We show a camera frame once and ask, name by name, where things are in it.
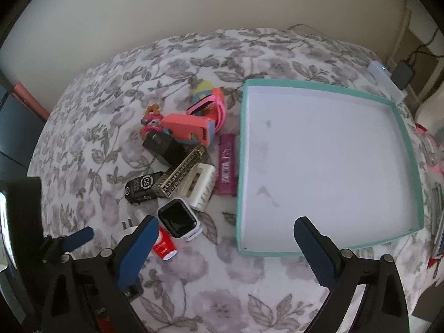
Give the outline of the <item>red stain remover bottle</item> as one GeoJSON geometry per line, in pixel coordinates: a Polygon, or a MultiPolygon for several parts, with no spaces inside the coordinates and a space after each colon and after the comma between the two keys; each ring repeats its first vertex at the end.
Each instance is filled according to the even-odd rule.
{"type": "Polygon", "coordinates": [[[170,260],[177,254],[177,249],[170,234],[163,227],[159,229],[159,234],[152,251],[163,261],[170,260]]]}

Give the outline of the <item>white smartwatch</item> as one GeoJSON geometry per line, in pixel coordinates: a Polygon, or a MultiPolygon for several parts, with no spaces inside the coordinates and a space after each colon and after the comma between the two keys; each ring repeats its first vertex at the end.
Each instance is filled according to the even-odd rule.
{"type": "Polygon", "coordinates": [[[159,207],[157,217],[174,239],[191,241],[203,232],[199,218],[183,198],[173,198],[159,207]]]}

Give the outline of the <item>black toy car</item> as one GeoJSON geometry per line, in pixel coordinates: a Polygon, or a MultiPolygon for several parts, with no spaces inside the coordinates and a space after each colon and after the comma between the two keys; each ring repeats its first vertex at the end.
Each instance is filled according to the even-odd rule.
{"type": "Polygon", "coordinates": [[[131,205],[139,205],[157,197],[153,185],[163,176],[163,172],[155,172],[128,181],[124,188],[124,197],[131,205]]]}

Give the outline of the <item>gold greek-key lighter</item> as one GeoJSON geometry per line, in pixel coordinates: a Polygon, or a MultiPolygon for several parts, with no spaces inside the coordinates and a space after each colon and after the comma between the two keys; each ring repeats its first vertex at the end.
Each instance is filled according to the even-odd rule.
{"type": "Polygon", "coordinates": [[[171,198],[191,169],[201,162],[207,162],[209,155],[203,145],[197,145],[190,150],[187,156],[176,166],[169,168],[152,186],[152,190],[159,198],[171,198]]]}

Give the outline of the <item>white hair claw clip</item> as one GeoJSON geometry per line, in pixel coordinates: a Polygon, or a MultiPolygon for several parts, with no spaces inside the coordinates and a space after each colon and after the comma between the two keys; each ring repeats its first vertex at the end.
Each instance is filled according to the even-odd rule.
{"type": "Polygon", "coordinates": [[[213,165],[196,164],[184,179],[178,194],[197,211],[204,211],[216,184],[216,168],[213,165]]]}

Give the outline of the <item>black power adapter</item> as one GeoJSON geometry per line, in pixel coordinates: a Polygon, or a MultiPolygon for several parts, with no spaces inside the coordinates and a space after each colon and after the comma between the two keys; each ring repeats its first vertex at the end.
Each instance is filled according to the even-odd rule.
{"type": "Polygon", "coordinates": [[[168,166],[177,166],[187,157],[185,148],[163,132],[148,132],[142,146],[159,162],[168,166]]]}

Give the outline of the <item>magenta lead refill case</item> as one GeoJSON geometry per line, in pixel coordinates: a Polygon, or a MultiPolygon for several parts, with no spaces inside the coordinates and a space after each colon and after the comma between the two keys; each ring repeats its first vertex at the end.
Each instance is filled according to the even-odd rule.
{"type": "Polygon", "coordinates": [[[216,193],[218,195],[236,195],[237,179],[235,164],[235,136],[232,133],[219,137],[218,179],[216,193]]]}

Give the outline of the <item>pink puppy toy figure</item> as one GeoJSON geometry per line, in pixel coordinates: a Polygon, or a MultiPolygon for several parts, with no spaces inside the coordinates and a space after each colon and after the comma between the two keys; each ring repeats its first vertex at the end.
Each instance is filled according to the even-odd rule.
{"type": "Polygon", "coordinates": [[[149,105],[141,119],[142,128],[140,130],[140,136],[144,141],[149,132],[162,132],[161,126],[163,115],[160,112],[160,106],[158,104],[149,105]]]}

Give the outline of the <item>coral blue toy knife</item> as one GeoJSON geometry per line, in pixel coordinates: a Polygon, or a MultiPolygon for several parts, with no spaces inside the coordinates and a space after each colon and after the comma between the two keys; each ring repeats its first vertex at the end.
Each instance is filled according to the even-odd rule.
{"type": "Polygon", "coordinates": [[[211,118],[171,113],[161,121],[163,132],[180,143],[209,146],[215,136],[215,122],[211,118]]]}

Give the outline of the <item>pink kids watch band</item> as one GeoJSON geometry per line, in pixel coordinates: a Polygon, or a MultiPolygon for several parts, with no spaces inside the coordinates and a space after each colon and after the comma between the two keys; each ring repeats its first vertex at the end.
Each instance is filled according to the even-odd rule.
{"type": "Polygon", "coordinates": [[[192,105],[187,108],[186,114],[211,119],[215,124],[215,132],[219,132],[226,120],[222,89],[218,87],[194,93],[192,105]]]}

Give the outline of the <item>white usb charger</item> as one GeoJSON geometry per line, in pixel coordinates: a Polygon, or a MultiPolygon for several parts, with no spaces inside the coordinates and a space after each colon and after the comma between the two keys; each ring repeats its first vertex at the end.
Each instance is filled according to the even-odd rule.
{"type": "Polygon", "coordinates": [[[120,230],[116,233],[113,233],[111,236],[112,241],[115,244],[115,247],[113,249],[116,249],[117,246],[120,244],[122,239],[124,237],[131,235],[139,226],[139,224],[146,218],[149,217],[154,222],[156,220],[156,217],[152,214],[148,213],[143,208],[139,208],[136,211],[134,211],[134,217],[128,218],[126,220],[121,221],[121,227],[120,230]]]}

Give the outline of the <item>teal shallow box tray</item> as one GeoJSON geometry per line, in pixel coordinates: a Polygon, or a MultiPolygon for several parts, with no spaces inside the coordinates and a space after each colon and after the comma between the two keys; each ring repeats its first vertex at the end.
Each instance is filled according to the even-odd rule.
{"type": "Polygon", "coordinates": [[[323,83],[245,82],[239,252],[299,254],[294,223],[301,216],[349,249],[392,242],[424,228],[418,163],[394,102],[323,83]]]}

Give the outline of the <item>floral fleece blanket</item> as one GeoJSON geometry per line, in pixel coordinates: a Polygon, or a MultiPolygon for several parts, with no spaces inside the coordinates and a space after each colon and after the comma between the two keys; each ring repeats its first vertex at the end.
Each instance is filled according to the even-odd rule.
{"type": "MultiPolygon", "coordinates": [[[[228,29],[179,35],[121,53],[78,75],[54,107],[28,169],[42,183],[42,225],[54,236],[85,226],[94,239],[78,259],[113,247],[162,205],[131,205],[126,184],[165,167],[142,145],[143,116],[183,113],[203,89],[222,90],[225,133],[239,133],[244,82],[252,78],[332,84],[382,95],[367,67],[373,51],[321,35],[228,29]]],[[[236,246],[236,199],[217,195],[218,146],[178,190],[203,232],[176,241],[176,255],[150,254],[134,309],[149,332],[302,332],[328,291],[301,256],[260,257],[236,246]]]]}

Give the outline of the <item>grey clip tool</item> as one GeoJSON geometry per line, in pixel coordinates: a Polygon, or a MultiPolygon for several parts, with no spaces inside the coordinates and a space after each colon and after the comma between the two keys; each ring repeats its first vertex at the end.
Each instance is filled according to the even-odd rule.
{"type": "Polygon", "coordinates": [[[435,183],[431,191],[432,212],[431,212],[431,234],[433,238],[433,255],[440,246],[441,222],[443,220],[443,188],[440,183],[435,183]]]}

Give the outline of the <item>black plugged charger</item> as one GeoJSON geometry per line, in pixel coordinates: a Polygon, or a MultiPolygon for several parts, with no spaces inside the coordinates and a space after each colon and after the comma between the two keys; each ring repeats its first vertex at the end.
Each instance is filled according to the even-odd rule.
{"type": "Polygon", "coordinates": [[[415,76],[414,68],[407,60],[398,62],[396,68],[391,73],[390,79],[399,90],[404,90],[415,76]]]}

